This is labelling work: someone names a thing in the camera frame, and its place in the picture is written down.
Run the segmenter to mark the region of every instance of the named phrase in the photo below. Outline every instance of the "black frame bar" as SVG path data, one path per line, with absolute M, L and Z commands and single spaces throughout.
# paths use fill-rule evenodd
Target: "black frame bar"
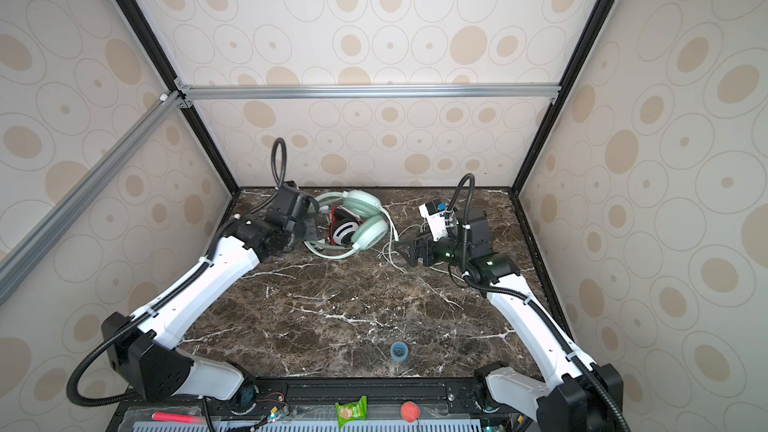
M 237 201 L 240 200 L 240 196 L 243 194 L 243 190 L 245 190 L 245 187 L 239 187 L 230 198 L 230 203 L 227 204 L 226 210 L 224 210 L 224 215 L 221 216 L 221 223 L 219 224 L 219 227 L 223 226 L 224 223 L 230 219 L 232 216 L 232 213 L 235 211 L 235 206 L 237 206 Z
M 144 13 L 141 12 L 138 2 L 136 0 L 114 1 L 120 7 L 120 11 L 125 16 L 130 28 L 133 29 L 155 69 L 158 70 L 160 78 L 165 83 L 165 86 L 168 90 L 178 90 L 183 99 L 184 93 L 179 89 L 178 84 L 176 83 L 178 77 L 176 71 L 170 64 L 168 56 L 163 52 L 163 47 L 160 45 L 158 38 L 152 31 L 152 27 L 150 27 Z M 187 120 L 187 123 L 189 123 L 197 140 L 200 141 L 200 144 L 208 155 L 211 163 L 214 165 L 214 168 L 216 168 L 216 171 L 219 173 L 219 177 L 221 177 L 224 185 L 230 191 L 230 194 L 234 194 L 239 189 L 235 177 L 232 175 L 229 167 L 226 166 L 224 158 L 221 156 L 219 149 L 216 148 L 213 138 L 211 138 L 208 133 L 208 129 L 205 124 L 203 124 L 200 115 L 198 115 L 191 101 L 185 102 L 186 106 L 181 108 L 184 118 Z
M 544 264 L 542 252 L 538 248 L 536 237 L 533 235 L 531 226 L 528 224 L 528 218 L 525 215 L 525 210 L 523 210 L 523 206 L 520 203 L 520 192 L 522 192 L 525 182 L 531 175 L 531 170 L 533 170 L 539 155 L 544 149 L 544 144 L 547 142 L 547 138 L 549 138 L 552 127 L 554 127 L 554 124 L 558 120 L 560 112 L 578 80 L 579 73 L 581 73 L 581 70 L 587 61 L 587 57 L 592 51 L 592 47 L 595 42 L 597 42 L 600 31 L 602 30 L 605 21 L 608 19 L 615 1 L 616 0 L 597 0 L 595 3 L 592 13 L 587 19 L 587 25 L 584 27 L 581 37 L 579 37 L 574 53 L 571 55 L 571 59 L 565 67 L 565 72 L 563 72 L 563 77 L 560 80 L 561 88 L 558 98 L 554 103 L 550 104 L 549 108 L 547 108 L 542 124 L 536 131 L 531 147 L 525 154 L 523 164 L 520 167 L 517 177 L 514 179 L 509 194 L 510 199 L 512 200 L 514 214 L 518 217 L 520 229 L 528 244 L 528 251 L 531 253 L 533 265 L 536 269 L 536 275 L 542 283 L 542 291 L 549 302 L 552 318 L 571 338 L 573 338 L 573 333 L 568 326 L 568 321 L 565 319 L 560 300 L 554 290 L 552 277 L 547 270 L 547 266 Z
M 576 84 L 579 73 L 584 67 L 584 63 L 587 61 L 587 57 L 592 51 L 592 46 L 594 46 L 594 43 L 597 41 L 600 31 L 603 29 L 603 25 L 605 24 L 615 1 L 616 0 L 597 0 L 597 2 L 595 2 L 592 13 L 587 19 L 587 25 L 581 32 L 581 37 L 579 37 L 579 40 L 576 43 L 574 53 L 571 55 L 571 59 L 565 67 L 565 72 L 563 72 L 563 78 L 560 80 L 560 93 L 558 94 L 558 98 L 549 106 L 549 108 L 547 108 L 542 124 L 536 131 L 531 147 L 525 154 L 523 165 L 520 167 L 520 172 L 518 172 L 518 176 L 514 179 L 512 185 L 512 192 L 514 195 L 520 195 L 520 192 L 525 185 L 525 181 L 528 180 L 528 176 L 531 174 L 531 170 L 544 148 L 549 133 L 552 130 L 554 123 L 557 121 L 560 111 L 562 111 L 563 106 L 565 105 L 565 101 L 568 100 L 568 96 L 571 95 L 571 90 Z

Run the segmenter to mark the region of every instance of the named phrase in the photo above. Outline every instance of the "red ball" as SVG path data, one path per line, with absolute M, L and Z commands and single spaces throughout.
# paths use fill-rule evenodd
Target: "red ball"
M 402 419 L 405 422 L 408 422 L 409 424 L 412 424 L 413 422 L 416 422 L 416 419 L 421 414 L 422 414 L 422 412 L 420 411 L 418 406 L 416 404 L 414 404 L 413 402 L 410 402 L 410 401 L 409 402 L 405 402 L 400 407 L 400 417 L 402 417 Z

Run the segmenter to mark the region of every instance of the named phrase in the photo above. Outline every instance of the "dark marble surface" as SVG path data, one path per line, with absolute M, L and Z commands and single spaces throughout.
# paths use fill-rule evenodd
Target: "dark marble surface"
M 420 204 L 447 200 L 452 189 L 368 192 L 381 199 L 403 230 L 422 223 Z M 235 212 L 247 211 L 268 193 L 243 193 Z M 487 211 L 495 250 L 513 257 L 546 304 L 506 191 L 476 190 L 473 205 Z M 417 232 L 411 228 L 404 238 Z M 381 251 L 383 245 L 376 248 Z M 394 254 L 395 264 L 406 269 L 400 272 L 379 251 L 330 261 L 302 245 L 270 258 L 216 300 L 181 347 L 236 362 L 261 377 L 467 377 L 495 360 L 541 377 L 519 337 L 487 300 L 459 289 L 446 274 L 421 265 L 407 268 Z M 408 344 L 404 364 L 390 359 L 395 341 Z

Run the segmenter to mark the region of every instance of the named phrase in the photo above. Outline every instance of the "patterned wallpaper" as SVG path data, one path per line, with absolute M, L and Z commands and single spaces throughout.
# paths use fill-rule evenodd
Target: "patterned wallpaper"
M 595 0 L 140 0 L 197 85 L 557 82 Z
M 198 101 L 241 186 L 272 186 L 275 137 L 300 186 L 510 186 L 547 97 Z
M 523 193 L 632 430 L 763 430 L 768 4 L 620 0 Z
M 101 343 L 101 322 L 154 298 L 196 263 L 229 201 L 180 112 L 0 306 L 0 430 L 100 432 L 114 411 L 69 403 L 74 366 Z M 90 397 L 125 382 L 103 356 L 86 372 Z
M 164 87 L 110 0 L 0 0 L 0 259 Z

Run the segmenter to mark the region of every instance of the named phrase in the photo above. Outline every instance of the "pink marker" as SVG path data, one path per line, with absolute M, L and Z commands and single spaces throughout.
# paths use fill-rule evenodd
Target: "pink marker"
M 179 414 L 166 414 L 165 412 L 155 412 L 152 414 L 153 420 L 160 420 L 162 422 L 181 422 L 182 424 L 201 425 L 205 424 L 205 419 L 202 417 L 193 417 L 191 415 L 179 415 Z

